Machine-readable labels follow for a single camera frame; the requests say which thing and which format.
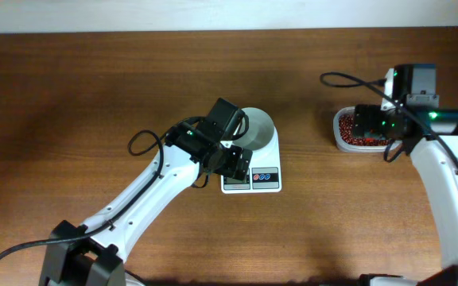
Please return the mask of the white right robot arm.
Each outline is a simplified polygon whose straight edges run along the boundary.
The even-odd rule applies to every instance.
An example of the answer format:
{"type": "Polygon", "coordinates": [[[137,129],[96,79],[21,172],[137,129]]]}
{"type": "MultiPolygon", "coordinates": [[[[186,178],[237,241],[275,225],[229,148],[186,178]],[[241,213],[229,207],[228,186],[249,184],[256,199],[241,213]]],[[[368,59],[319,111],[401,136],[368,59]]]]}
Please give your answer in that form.
{"type": "Polygon", "coordinates": [[[458,285],[458,110],[354,109],[353,135],[400,141],[424,184],[441,243],[441,270],[422,285],[458,285]]]}

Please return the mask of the white round bowl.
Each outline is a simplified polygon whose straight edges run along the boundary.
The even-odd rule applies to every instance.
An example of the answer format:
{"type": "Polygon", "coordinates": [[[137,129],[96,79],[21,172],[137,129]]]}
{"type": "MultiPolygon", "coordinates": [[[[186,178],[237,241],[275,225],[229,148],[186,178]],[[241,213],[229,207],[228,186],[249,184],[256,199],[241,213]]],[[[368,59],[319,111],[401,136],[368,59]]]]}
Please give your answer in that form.
{"type": "Polygon", "coordinates": [[[264,111],[254,107],[243,108],[249,119],[246,134],[234,142],[238,147],[257,151],[265,148],[274,135],[274,122],[264,111]]]}

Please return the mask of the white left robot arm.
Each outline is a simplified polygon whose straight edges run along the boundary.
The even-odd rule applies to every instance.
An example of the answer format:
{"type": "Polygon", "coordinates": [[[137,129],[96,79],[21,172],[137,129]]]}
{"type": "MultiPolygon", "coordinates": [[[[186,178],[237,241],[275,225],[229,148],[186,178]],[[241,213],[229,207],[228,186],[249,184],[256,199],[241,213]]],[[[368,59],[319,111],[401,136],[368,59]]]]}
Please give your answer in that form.
{"type": "Polygon", "coordinates": [[[205,118],[178,122],[155,141],[157,155],[111,203],[80,226],[51,233],[41,285],[139,285],[125,262],[153,220],[201,175],[246,179],[252,152],[234,144],[246,123],[218,126],[205,118]]]}

